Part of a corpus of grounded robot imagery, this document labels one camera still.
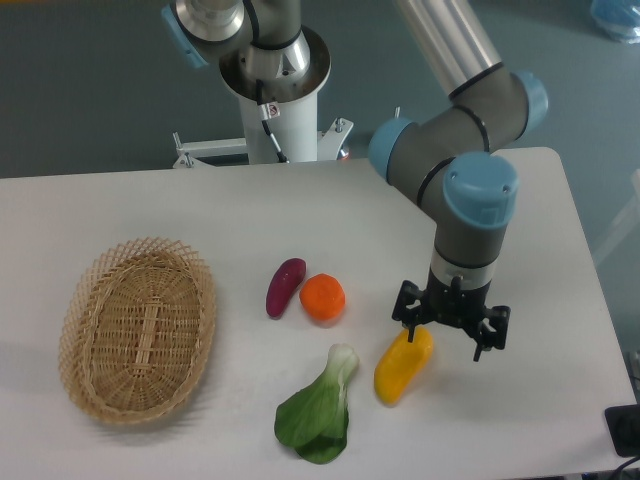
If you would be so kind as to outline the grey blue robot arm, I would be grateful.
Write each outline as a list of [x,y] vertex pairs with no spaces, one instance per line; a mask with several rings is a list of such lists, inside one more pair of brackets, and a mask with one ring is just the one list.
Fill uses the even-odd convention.
[[[436,225],[425,287],[404,282],[393,318],[409,332],[437,322],[464,331],[478,352],[503,349],[510,310],[486,296],[519,179],[498,150],[548,110],[543,84],[506,69],[465,1],[401,1],[398,10],[450,107],[424,124],[394,117],[374,133],[378,174]],[[179,51],[219,67],[241,110],[240,140],[176,146],[181,164],[244,148],[253,164],[334,160],[348,126],[317,129],[317,94],[331,68],[297,1],[171,1],[161,12]]]

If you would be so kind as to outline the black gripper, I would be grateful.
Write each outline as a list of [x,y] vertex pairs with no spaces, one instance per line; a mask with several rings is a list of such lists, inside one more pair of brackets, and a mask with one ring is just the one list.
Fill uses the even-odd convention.
[[414,341],[416,328],[425,323],[436,322],[468,331],[476,343],[474,362],[480,360],[483,352],[504,350],[511,308],[486,306],[495,269],[496,261],[480,267],[462,266],[434,250],[425,292],[404,280],[392,319],[407,330],[409,343]]

